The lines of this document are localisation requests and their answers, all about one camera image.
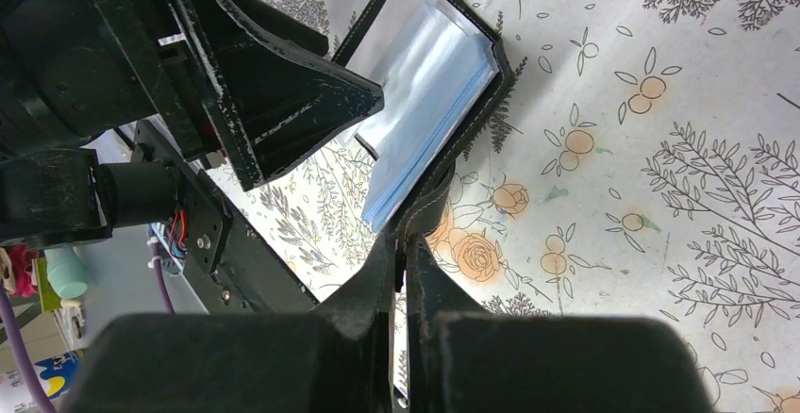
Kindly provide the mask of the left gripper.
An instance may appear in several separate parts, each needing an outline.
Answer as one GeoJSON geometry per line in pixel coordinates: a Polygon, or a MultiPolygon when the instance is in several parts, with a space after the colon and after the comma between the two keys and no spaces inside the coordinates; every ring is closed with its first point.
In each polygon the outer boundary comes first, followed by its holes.
{"type": "Polygon", "coordinates": [[[324,35],[261,0],[81,4],[92,28],[75,107],[93,130],[155,115],[189,164],[226,154],[244,190],[383,108],[375,82],[326,58],[324,35]]]}

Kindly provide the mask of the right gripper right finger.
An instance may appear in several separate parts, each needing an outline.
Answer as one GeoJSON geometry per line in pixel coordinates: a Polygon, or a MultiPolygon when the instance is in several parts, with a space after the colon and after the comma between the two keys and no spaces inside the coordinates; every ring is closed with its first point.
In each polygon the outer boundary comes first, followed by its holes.
{"type": "Polygon", "coordinates": [[[414,412],[709,412],[689,352],[665,323],[494,315],[406,245],[414,412]]]}

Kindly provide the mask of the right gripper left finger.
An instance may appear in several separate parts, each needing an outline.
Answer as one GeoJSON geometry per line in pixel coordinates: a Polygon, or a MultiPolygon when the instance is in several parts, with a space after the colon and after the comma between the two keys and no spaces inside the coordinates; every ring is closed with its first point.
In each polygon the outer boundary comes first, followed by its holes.
{"type": "Polygon", "coordinates": [[[137,314],[94,340],[65,412],[389,412],[396,245],[312,310],[137,314]]]}

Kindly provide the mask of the black leather card holder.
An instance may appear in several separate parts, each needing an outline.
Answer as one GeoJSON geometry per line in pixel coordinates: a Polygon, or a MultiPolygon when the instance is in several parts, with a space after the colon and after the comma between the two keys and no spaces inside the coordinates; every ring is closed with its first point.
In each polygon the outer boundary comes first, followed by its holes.
{"type": "Polygon", "coordinates": [[[435,223],[456,157],[511,86],[502,39],[463,0],[370,0],[335,62],[384,106],[345,132],[374,160],[361,219],[375,232],[435,223]]]}

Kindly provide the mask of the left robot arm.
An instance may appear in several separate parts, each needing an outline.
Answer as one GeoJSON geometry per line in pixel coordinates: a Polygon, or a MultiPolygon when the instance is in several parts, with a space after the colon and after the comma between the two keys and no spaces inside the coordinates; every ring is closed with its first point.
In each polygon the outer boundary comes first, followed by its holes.
{"type": "Polygon", "coordinates": [[[102,240],[170,215],[163,166],[87,144],[157,115],[177,154],[222,154],[246,189],[377,113],[381,88],[260,0],[1,0],[1,240],[102,240]]]}

